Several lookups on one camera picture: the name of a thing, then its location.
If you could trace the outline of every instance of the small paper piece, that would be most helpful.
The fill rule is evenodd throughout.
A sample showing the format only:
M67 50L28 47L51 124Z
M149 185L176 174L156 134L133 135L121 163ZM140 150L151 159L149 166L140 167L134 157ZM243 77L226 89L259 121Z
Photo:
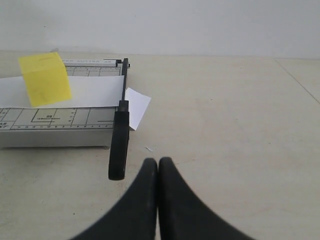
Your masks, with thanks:
M18 60L32 107L72 98L66 67L57 52L23 56Z
M141 93L128 88L125 91L125 100L129 101L129 126L133 130L137 130L150 103L151 97L142 95Z
M116 107L122 98L124 76L69 76L69 83L72 99L37 108ZM32 108L21 76L0 78L0 108Z

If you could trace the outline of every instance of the white paper strip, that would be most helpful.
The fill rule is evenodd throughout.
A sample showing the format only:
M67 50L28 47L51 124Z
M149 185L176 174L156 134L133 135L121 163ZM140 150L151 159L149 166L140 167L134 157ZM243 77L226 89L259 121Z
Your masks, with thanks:
M37 108L115 107L122 97L124 76L69 76L72 99ZM0 108L32 108L22 78L0 78Z
M132 129L137 130L150 103L151 97L142 95L128 88L125 91L125 100L129 101L129 125Z

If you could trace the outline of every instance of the white table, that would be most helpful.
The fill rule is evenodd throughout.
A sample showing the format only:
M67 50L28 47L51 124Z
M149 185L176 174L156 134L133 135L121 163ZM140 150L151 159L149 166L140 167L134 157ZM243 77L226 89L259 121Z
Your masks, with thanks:
M0 51L0 77L19 76L27 54ZM122 196L144 158L162 156L252 237L320 239L320 61L60 55L128 57L128 86L151 103L131 132L123 181L108 180L105 149L0 150L0 239L74 236Z

